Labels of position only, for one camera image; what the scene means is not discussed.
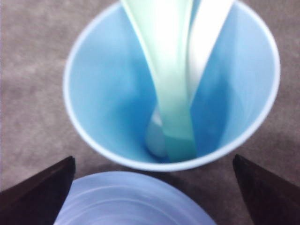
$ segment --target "gray carpet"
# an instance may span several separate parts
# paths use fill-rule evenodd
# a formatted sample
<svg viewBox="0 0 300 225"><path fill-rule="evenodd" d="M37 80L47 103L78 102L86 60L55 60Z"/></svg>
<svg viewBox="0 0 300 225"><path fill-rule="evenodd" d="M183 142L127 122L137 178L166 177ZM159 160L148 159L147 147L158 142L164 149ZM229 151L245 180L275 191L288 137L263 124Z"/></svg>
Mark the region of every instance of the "gray carpet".
<svg viewBox="0 0 300 225"><path fill-rule="evenodd" d="M112 0L2 0L1 188L68 155L76 177L130 170L93 151L76 133L62 99L62 74L77 35ZM231 154L182 172L148 173L174 185L220 225L250 225L232 168L239 153L300 186L300 1L247 0L275 36L281 83L259 130Z"/></svg>

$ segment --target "blue plastic cup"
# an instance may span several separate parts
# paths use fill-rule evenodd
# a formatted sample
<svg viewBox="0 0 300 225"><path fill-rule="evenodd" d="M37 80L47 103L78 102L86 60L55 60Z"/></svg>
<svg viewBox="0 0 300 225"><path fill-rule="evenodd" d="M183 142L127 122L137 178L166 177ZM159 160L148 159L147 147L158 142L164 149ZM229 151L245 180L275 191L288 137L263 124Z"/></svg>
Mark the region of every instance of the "blue plastic cup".
<svg viewBox="0 0 300 225"><path fill-rule="evenodd" d="M270 30L252 9L235 2L191 108L197 158L179 163L156 158L145 147L156 104L153 82L134 30L116 3L74 45L64 98L78 133L105 157L135 169L178 171L214 161L245 142L269 113L279 78Z"/></svg>

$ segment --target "light blue bowl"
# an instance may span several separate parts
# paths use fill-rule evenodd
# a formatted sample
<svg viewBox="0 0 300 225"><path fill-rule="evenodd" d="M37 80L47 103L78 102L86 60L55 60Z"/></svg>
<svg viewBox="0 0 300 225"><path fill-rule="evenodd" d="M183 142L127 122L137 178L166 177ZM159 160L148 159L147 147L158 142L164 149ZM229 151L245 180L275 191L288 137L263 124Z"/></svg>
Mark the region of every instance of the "light blue bowl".
<svg viewBox="0 0 300 225"><path fill-rule="evenodd" d="M246 141L270 111L279 77L271 32L254 11L235 2L191 109L198 158L180 163L156 158L144 144L156 104L153 83L117 3L96 17L73 47L64 97L76 130L102 155L136 169L176 171L216 160Z"/></svg>
<svg viewBox="0 0 300 225"><path fill-rule="evenodd" d="M101 172L73 182L54 225L216 225L172 186L134 172Z"/></svg>

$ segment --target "cup rim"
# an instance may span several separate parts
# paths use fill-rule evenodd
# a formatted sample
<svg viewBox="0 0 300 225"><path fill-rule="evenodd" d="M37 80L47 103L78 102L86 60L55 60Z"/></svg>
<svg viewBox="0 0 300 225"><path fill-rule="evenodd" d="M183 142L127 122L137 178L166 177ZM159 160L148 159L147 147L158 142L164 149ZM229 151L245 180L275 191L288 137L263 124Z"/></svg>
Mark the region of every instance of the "cup rim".
<svg viewBox="0 0 300 225"><path fill-rule="evenodd" d="M85 38L88 36L88 34L95 28L95 26L104 19L107 15L109 15L111 12L113 12L116 8L120 6L119 2L116 2L109 6L107 9L102 11L99 15L97 15L90 23L89 25L81 32L77 40L75 41L75 44L72 47L72 50L68 56L64 76L63 76L63 97L65 102L65 107L67 109L67 113L71 119L71 122L79 135L82 137L82 139L94 150L102 154L104 157L112 160L113 162L116 162L121 165L125 165L134 169L139 170L145 170L145 171L154 171L154 172L173 172L173 171L180 171L180 170L187 170L192 169L201 165L205 165L207 163L210 163L212 161L215 161L219 158L221 158L224 155L227 155L237 147L241 146L263 123L265 118L267 117L268 113L270 112L275 98L277 96L278 88L279 88L279 82L280 82L280 58L279 58L279 52L278 47L276 45L275 39L266 25L266 23L260 18L260 16L251 9L248 5L245 3L237 0L236 4L238 4L239 8L246 11L248 15L250 15L256 23L262 28L264 34L266 35L270 46L272 50L272 54L274 57L274 80L271 87L270 95L268 96L267 102L265 106L263 107L263 110L260 112L258 117L255 119L255 121L243 132L241 133L237 138L235 138L233 141L228 143L227 145L223 146L222 148L219 148L215 150L212 153L209 153L205 156L201 156L195 159L183 161L183 162L177 162L177 163L147 163L147 162L140 162L133 159L128 159L126 157L120 156L118 154L115 154L108 149L102 147L100 144L98 144L96 141L94 141L90 135L83 129L83 127L80 125L79 121L77 120L70 101L70 95L69 95L69 80L70 80L70 72L72 68L72 63L74 61L74 58L82 44L82 42L85 40Z"/></svg>

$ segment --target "black object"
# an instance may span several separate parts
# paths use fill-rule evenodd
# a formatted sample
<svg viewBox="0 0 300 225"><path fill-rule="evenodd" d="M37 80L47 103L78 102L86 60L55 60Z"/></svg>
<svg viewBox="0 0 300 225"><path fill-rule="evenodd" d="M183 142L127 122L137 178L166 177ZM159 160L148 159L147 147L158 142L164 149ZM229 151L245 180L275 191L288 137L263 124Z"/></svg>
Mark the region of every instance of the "black object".
<svg viewBox="0 0 300 225"><path fill-rule="evenodd" d="M236 155L233 168L255 225L300 225L300 188Z"/></svg>
<svg viewBox="0 0 300 225"><path fill-rule="evenodd" d="M0 225L53 225L74 178L66 159L0 193Z"/></svg>

